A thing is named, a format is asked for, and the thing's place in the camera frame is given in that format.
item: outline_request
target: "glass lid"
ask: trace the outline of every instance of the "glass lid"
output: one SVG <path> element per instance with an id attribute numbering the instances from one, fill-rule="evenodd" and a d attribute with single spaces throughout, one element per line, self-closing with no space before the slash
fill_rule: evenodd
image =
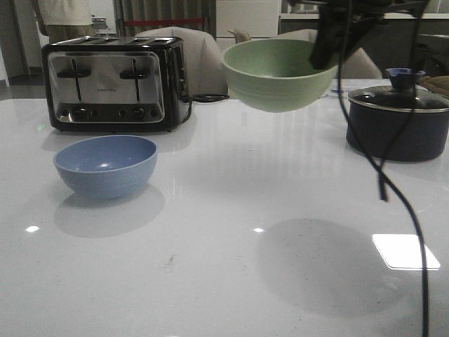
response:
<path id="1" fill-rule="evenodd" d="M 349 93 L 349 101 L 352 103 L 380 110 L 397 112 L 411 112 L 415 106 L 415 112 L 435 113 L 449 111 L 449 100 L 435 93 L 421 89 L 413 92 L 398 92 L 391 86 L 374 86 L 361 88 Z"/>

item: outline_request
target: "floor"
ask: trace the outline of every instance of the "floor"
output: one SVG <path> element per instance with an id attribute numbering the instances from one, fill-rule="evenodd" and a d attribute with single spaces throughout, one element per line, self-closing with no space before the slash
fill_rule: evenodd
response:
<path id="1" fill-rule="evenodd" d="M 43 75 L 22 75 L 9 79 L 9 87 L 0 85 L 0 100 L 45 98 Z"/>

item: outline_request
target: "toaster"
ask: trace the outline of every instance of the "toaster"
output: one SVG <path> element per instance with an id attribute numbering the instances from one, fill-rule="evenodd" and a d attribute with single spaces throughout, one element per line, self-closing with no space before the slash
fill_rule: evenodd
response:
<path id="1" fill-rule="evenodd" d="M 42 48 L 50 123 L 61 131 L 170 131 L 189 116 L 182 40 L 81 37 Z"/>

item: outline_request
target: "white table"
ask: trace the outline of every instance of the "white table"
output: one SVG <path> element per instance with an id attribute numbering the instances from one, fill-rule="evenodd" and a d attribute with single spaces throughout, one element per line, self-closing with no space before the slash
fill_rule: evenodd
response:
<path id="1" fill-rule="evenodd" d="M 195 104 L 172 133 L 143 134 L 159 146 L 144 190 L 88 201 L 52 158 L 97 135 L 54 130 L 45 100 L 0 102 L 0 336 L 420 336 L 421 273 L 388 268 L 372 240 L 414 234 L 411 220 L 392 193 L 378 199 L 345 132 L 331 97 L 282 114 Z M 441 264 L 441 337 L 448 168 L 446 151 L 386 170 Z"/>

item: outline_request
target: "pot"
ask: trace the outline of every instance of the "pot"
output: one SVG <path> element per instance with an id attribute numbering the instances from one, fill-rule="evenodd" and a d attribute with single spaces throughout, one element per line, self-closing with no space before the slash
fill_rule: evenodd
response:
<path id="1" fill-rule="evenodd" d="M 392 161 L 426 161 L 444 151 L 449 129 L 449 100 L 424 90 L 416 90 L 415 112 L 385 154 L 391 140 L 413 110 L 413 94 L 391 86 L 361 88 L 349 93 L 349 120 L 368 153 Z M 347 142 L 356 150 L 361 146 L 350 128 Z"/>

